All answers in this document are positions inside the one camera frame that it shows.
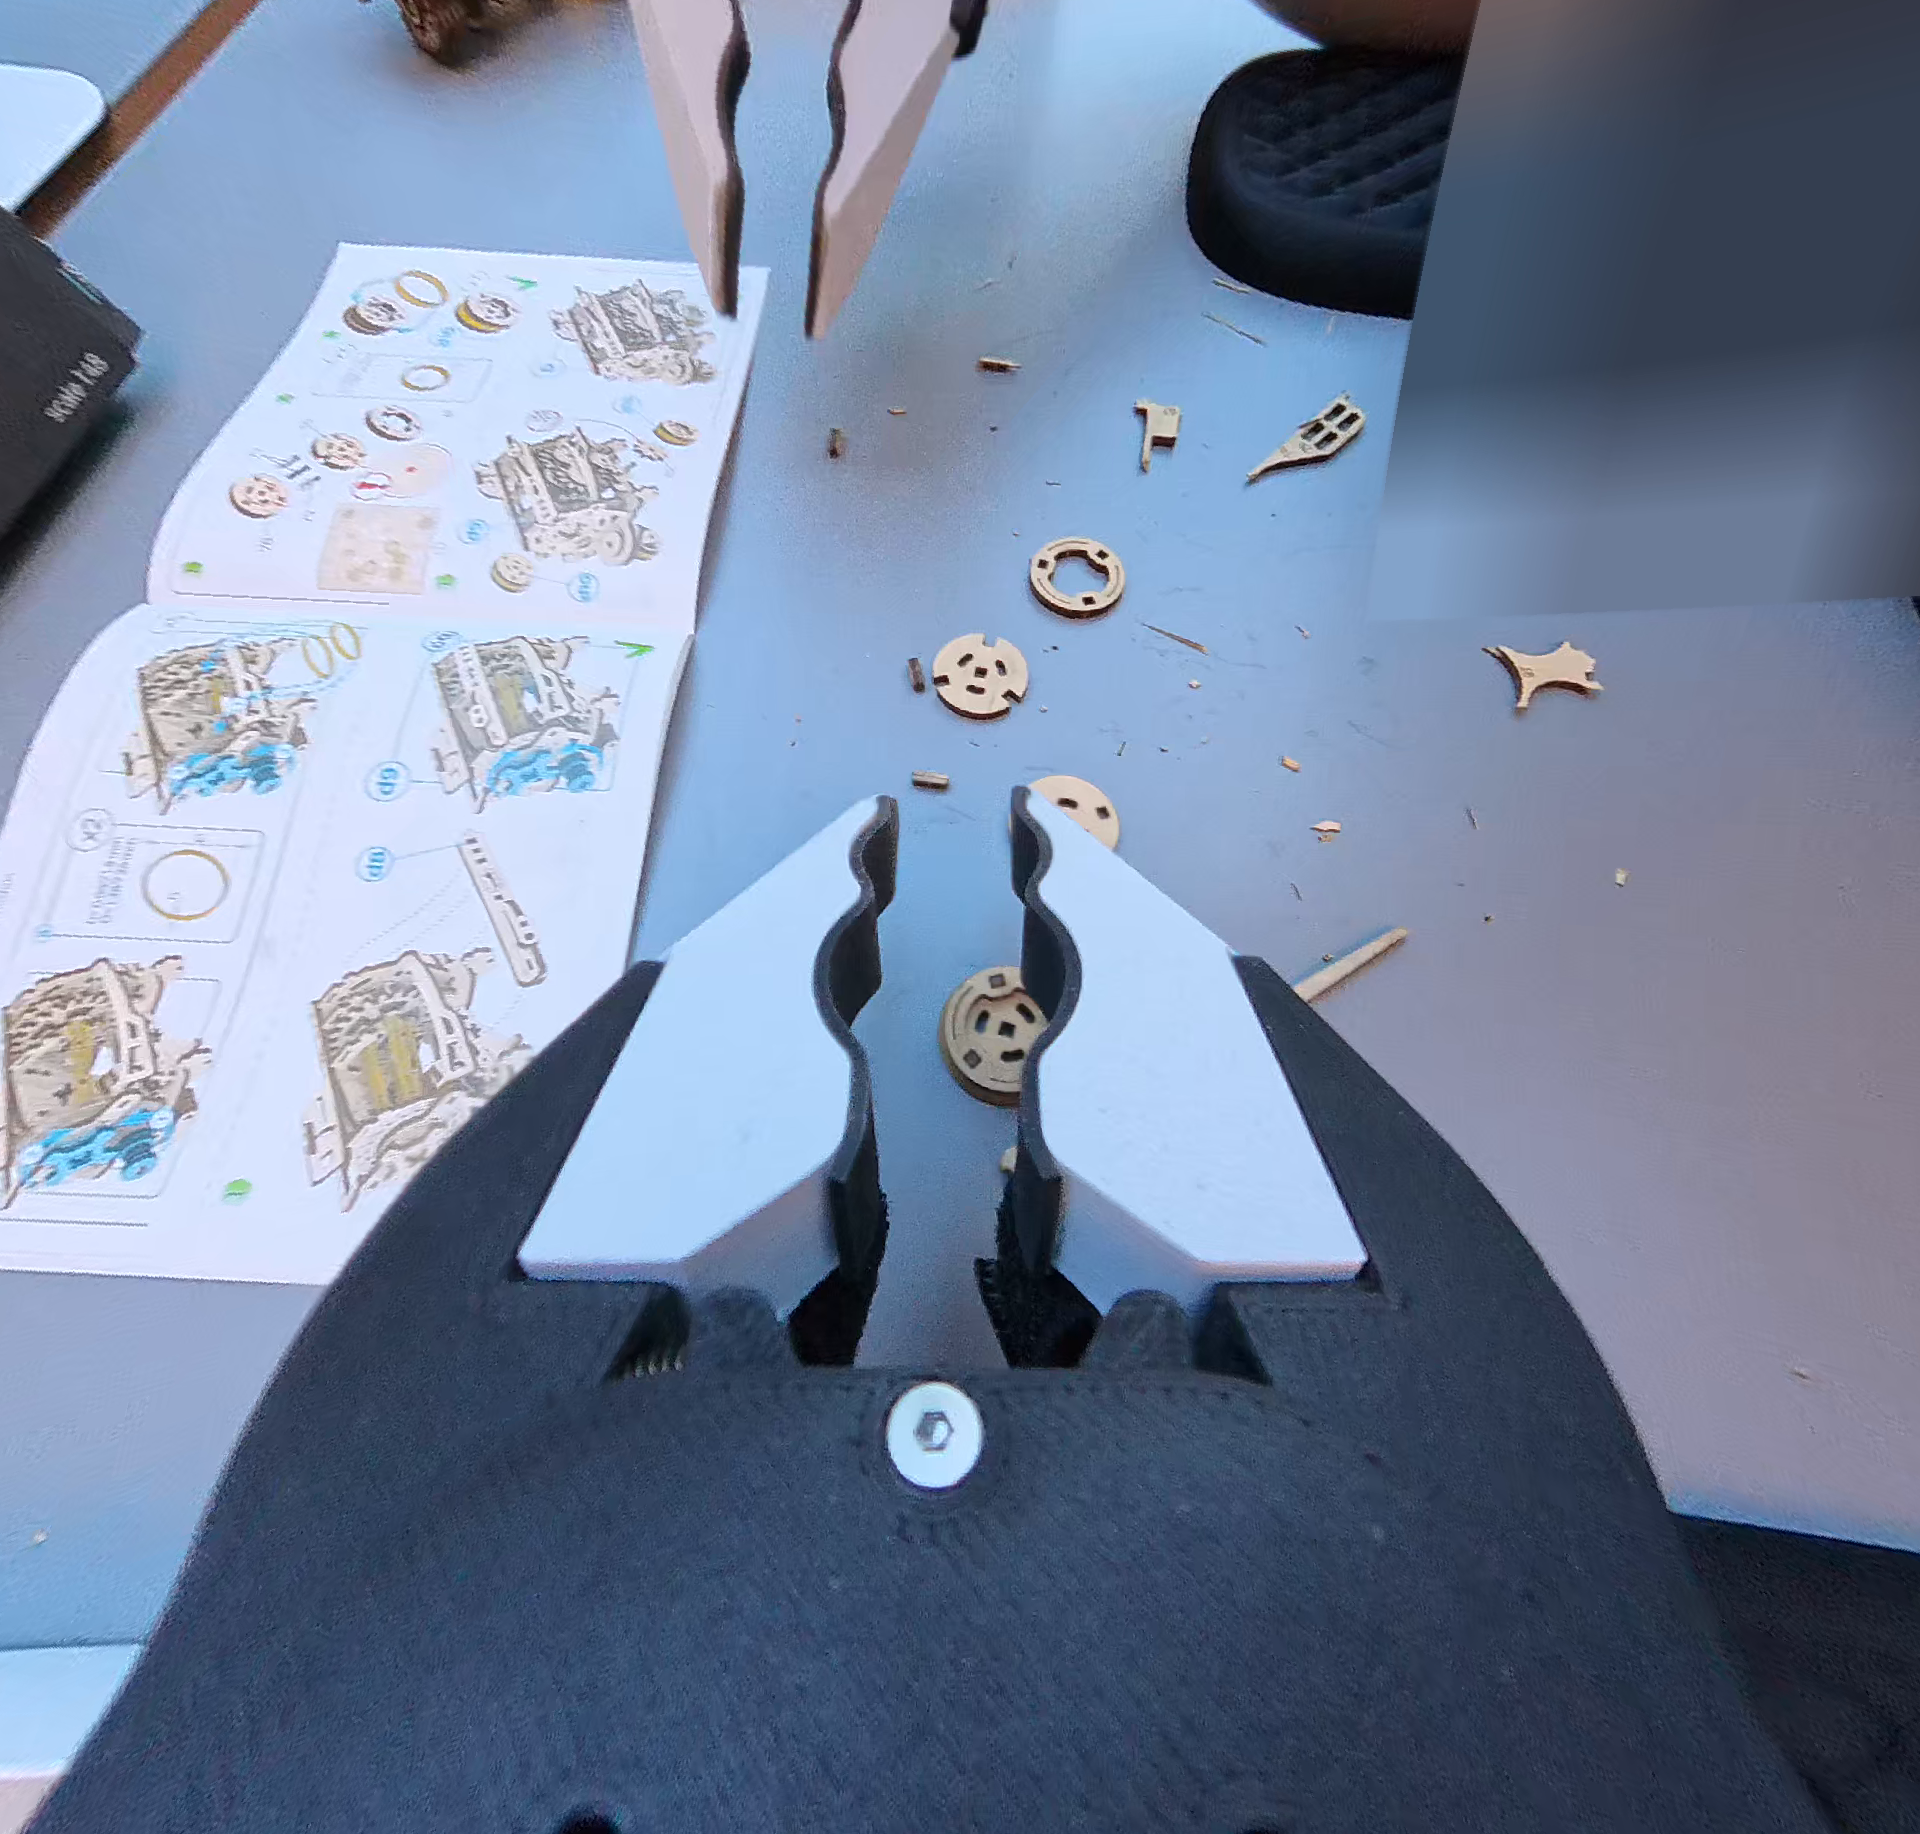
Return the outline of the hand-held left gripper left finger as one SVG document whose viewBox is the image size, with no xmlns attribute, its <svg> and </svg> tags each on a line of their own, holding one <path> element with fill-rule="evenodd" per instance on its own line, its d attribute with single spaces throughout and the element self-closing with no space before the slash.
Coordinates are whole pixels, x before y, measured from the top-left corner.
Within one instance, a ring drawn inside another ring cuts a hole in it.
<svg viewBox="0 0 1920 1834">
<path fill-rule="evenodd" d="M 754 1291 L 850 1365 L 887 1239 L 867 1060 L 900 810 L 850 805 L 664 957 L 519 1259 L 535 1276 Z"/>
</svg>

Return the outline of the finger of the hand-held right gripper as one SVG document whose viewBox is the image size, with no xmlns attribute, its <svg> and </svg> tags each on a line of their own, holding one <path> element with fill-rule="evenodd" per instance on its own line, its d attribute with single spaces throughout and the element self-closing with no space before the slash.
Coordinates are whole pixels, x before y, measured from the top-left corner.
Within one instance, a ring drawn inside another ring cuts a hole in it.
<svg viewBox="0 0 1920 1834">
<path fill-rule="evenodd" d="M 751 64 L 738 0 L 627 0 L 667 165 L 714 310 L 736 315 L 744 183 L 732 123 Z"/>
<path fill-rule="evenodd" d="M 814 205 L 806 333 L 850 296 L 960 50 L 955 0 L 848 0 L 827 72 L 832 157 Z"/>
</svg>

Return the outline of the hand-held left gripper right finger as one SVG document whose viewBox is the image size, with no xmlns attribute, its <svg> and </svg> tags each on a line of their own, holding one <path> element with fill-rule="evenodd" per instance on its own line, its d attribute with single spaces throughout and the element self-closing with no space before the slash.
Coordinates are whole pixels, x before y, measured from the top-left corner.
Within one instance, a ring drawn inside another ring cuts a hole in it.
<svg viewBox="0 0 1920 1834">
<path fill-rule="evenodd" d="M 1233 950 L 1038 788 L 1011 796 L 1020 1070 L 988 1314 L 1014 1367 L 1072 1367 L 1133 1291 L 1190 1317 L 1236 1284 L 1342 1282 L 1365 1247 Z"/>
</svg>

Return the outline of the assembled wooden wheel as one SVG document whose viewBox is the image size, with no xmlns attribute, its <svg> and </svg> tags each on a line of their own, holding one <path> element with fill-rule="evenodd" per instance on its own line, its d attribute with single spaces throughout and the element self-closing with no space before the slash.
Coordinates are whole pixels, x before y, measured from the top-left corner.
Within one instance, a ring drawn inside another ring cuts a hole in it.
<svg viewBox="0 0 1920 1834">
<path fill-rule="evenodd" d="M 948 999 L 938 1044 L 948 1071 L 978 1102 L 1015 1106 L 1025 1065 L 1046 1031 L 1046 1013 L 1014 965 L 988 966 Z"/>
</svg>

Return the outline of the slotted wooden disc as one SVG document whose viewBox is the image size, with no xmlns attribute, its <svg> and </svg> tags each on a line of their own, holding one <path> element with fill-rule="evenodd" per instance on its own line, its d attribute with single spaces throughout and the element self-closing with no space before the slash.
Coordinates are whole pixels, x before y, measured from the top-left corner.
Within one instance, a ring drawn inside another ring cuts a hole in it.
<svg viewBox="0 0 1920 1834">
<path fill-rule="evenodd" d="M 1044 774 L 1027 784 L 1035 801 L 1053 803 L 1074 819 L 1105 848 L 1116 850 L 1120 823 L 1112 799 L 1092 782 L 1074 774 Z"/>
</svg>

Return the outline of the grey desk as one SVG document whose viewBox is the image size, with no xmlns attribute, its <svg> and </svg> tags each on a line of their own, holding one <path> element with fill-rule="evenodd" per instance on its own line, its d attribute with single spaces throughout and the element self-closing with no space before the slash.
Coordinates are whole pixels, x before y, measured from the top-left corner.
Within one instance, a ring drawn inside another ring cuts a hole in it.
<svg viewBox="0 0 1920 1834">
<path fill-rule="evenodd" d="M 1915 1536 L 1915 618 L 1363 619 L 1401 330 L 1225 289 L 1187 140 L 1247 0 L 992 0 L 804 340 L 832 0 L 751 0 L 770 267 L 661 771 L 651 957 L 852 796 L 900 891 L 859 1017 L 893 1241 L 861 1353 L 982 1367 L 1009 1117 L 937 1056 L 1020 914 L 1005 794 L 1324 1002 L 1525 1229 L 1673 1503 Z"/>
</svg>

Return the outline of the long wooden sliver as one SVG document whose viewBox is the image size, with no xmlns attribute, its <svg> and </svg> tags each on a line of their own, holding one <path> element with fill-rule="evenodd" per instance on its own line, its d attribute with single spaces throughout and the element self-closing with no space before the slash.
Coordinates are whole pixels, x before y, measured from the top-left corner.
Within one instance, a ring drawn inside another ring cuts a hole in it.
<svg viewBox="0 0 1920 1834">
<path fill-rule="evenodd" d="M 1351 977 L 1354 977 L 1359 971 L 1363 971 L 1377 957 L 1385 957 L 1387 953 L 1391 953 L 1406 938 L 1407 938 L 1406 927 L 1392 927 L 1387 935 L 1377 935 L 1372 940 L 1359 945 L 1354 952 L 1351 952 L 1342 957 L 1324 959 L 1318 971 L 1314 971 L 1293 983 L 1295 991 L 1298 994 L 1301 1001 L 1314 1002 L 1322 994 L 1330 991 L 1332 987 L 1338 987 L 1344 981 L 1348 981 Z"/>
</svg>

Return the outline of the white instruction booklet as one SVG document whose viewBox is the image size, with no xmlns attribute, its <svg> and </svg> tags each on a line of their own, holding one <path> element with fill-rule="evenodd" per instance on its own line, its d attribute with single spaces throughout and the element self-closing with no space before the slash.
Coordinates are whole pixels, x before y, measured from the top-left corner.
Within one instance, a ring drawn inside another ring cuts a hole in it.
<svg viewBox="0 0 1920 1834">
<path fill-rule="evenodd" d="M 618 977 L 740 294 L 338 248 L 12 792 L 6 1271 L 324 1286 Z"/>
</svg>

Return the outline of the scattered wood splinters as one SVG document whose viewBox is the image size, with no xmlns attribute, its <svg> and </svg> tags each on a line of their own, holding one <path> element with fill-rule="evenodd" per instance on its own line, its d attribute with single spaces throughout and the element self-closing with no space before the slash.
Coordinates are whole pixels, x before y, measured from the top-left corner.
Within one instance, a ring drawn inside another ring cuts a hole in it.
<svg viewBox="0 0 1920 1834">
<path fill-rule="evenodd" d="M 1018 938 L 1005 788 L 1080 774 L 1120 845 L 1285 974 L 1382 927 L 1407 943 L 1329 1016 L 1450 1139 L 1564 1282 L 1658 1425 L 1800 1425 L 1852 1336 L 1857 1110 L 1833 983 L 1855 953 L 1861 727 L 1833 714 L 1853 624 L 1803 609 L 1370 624 L 1377 433 L 1246 485 L 1329 394 L 1382 420 L 1399 333 L 1297 315 L 1177 259 L 1100 296 L 975 281 L 916 333 L 902 640 L 1015 640 L 1044 698 L 1002 721 L 891 712 L 946 794 L 907 799 L 887 917 L 887 1157 L 927 1213 L 880 1317 L 916 1352 L 988 1349 L 972 1253 L 1007 1121 L 932 1049 L 948 987 Z M 1135 401 L 1180 436 L 1141 474 Z M 1483 648 L 1596 660 L 1600 694 L 1515 712 Z"/>
</svg>

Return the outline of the black quilted wrist rest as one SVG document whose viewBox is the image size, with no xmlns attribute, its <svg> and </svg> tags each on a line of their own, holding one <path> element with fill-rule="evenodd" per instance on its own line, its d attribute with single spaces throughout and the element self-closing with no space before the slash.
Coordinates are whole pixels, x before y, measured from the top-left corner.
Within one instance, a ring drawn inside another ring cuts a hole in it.
<svg viewBox="0 0 1920 1834">
<path fill-rule="evenodd" d="M 1326 45 L 1235 71 L 1192 141 L 1194 241 L 1285 300 L 1407 319 L 1466 59 Z"/>
</svg>

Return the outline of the notched wooden disc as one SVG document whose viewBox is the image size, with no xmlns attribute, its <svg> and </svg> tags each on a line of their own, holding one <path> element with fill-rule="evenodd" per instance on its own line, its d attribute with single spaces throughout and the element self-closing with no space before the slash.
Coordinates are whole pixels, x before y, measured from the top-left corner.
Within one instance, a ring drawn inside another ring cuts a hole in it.
<svg viewBox="0 0 1920 1834">
<path fill-rule="evenodd" d="M 1009 640 L 967 635 L 938 649 L 930 685 L 949 712 L 972 717 L 1002 717 L 1027 694 L 1029 668 Z"/>
</svg>

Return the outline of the slotted pointed wooden offcut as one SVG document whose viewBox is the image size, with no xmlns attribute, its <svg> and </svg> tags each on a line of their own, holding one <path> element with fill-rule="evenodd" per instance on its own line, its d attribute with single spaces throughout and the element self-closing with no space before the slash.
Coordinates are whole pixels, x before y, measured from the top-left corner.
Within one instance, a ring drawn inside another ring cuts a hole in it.
<svg viewBox="0 0 1920 1834">
<path fill-rule="evenodd" d="M 1322 464 L 1351 445 L 1365 427 L 1365 414 L 1348 394 L 1301 423 L 1246 476 L 1247 485 L 1284 471 Z"/>
</svg>

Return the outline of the star-shaped wooden offcut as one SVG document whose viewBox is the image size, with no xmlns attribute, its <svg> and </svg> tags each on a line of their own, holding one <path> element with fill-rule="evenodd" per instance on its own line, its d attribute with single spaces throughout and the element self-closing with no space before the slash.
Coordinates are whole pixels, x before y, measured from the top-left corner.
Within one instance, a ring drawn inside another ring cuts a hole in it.
<svg viewBox="0 0 1920 1834">
<path fill-rule="evenodd" d="M 1600 694 L 1596 679 L 1596 660 L 1571 642 L 1561 642 L 1552 652 L 1532 654 L 1517 648 L 1483 648 L 1507 671 L 1515 687 L 1515 712 L 1523 714 L 1532 698 L 1548 690 L 1564 690 L 1573 694 Z"/>
</svg>

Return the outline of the white plastic part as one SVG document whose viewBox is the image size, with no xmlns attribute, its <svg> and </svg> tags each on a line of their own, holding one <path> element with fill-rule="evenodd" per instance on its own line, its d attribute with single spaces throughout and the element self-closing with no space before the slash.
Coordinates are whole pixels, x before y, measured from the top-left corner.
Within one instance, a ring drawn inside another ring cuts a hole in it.
<svg viewBox="0 0 1920 1834">
<path fill-rule="evenodd" d="M 103 125 L 108 100 L 76 71 L 4 63 L 0 83 L 0 194 L 16 214 Z"/>
</svg>

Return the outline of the black puzzle box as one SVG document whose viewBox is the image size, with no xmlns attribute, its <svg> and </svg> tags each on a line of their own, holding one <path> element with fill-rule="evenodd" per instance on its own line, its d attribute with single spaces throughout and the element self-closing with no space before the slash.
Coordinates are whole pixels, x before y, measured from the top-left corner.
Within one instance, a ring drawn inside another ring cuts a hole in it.
<svg viewBox="0 0 1920 1834">
<path fill-rule="evenodd" d="M 2 532 L 77 455 L 138 342 L 129 315 L 2 213 Z"/>
</svg>

